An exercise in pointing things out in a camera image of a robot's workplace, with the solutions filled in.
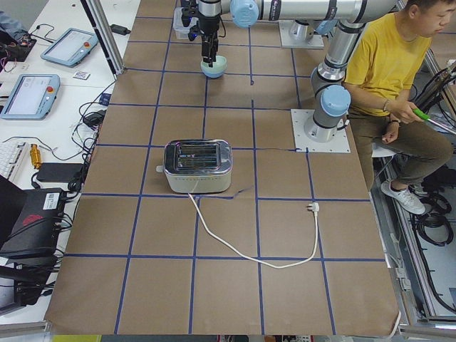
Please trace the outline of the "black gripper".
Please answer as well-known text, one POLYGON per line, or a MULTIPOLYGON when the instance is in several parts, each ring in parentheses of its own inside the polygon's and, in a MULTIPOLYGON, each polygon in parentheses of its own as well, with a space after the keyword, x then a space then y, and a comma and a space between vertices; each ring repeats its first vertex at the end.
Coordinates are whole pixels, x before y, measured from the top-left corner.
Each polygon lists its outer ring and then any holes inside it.
POLYGON ((219 21, 222 14, 220 0, 181 1, 182 25, 189 29, 188 39, 202 37, 202 61, 210 68, 217 61, 219 21))

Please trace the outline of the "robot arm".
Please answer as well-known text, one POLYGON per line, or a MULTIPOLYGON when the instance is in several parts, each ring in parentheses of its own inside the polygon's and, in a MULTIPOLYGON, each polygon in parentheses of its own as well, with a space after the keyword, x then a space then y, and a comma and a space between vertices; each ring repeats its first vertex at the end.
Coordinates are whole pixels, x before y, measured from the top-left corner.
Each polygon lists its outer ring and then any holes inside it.
POLYGON ((326 57, 311 76, 316 108, 304 124, 310 139, 326 143, 333 139, 351 103, 341 81, 363 30, 394 6, 394 1, 223 1, 221 11, 230 13, 239 27, 250 27, 263 19, 338 21, 326 57))
POLYGON ((215 70, 224 65, 217 55, 222 15, 229 14, 242 29, 260 20, 279 21, 286 29, 281 41, 288 39, 291 47, 304 47, 312 44, 314 34, 322 36, 332 29, 338 10, 337 1, 182 1, 175 23, 188 30, 190 41, 201 38, 201 68, 214 77, 215 70))

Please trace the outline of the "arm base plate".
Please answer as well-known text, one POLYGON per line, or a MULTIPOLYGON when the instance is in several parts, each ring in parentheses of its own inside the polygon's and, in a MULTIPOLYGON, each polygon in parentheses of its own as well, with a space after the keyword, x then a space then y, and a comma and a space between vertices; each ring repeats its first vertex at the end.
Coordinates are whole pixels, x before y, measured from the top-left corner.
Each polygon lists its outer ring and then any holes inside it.
POLYGON ((314 110, 291 109, 291 123, 297 152, 350 153, 343 118, 334 128, 321 128, 313 119, 314 110))
POLYGON ((279 21, 281 46, 284 48, 323 49, 322 35, 314 33, 313 26, 302 20, 279 21))

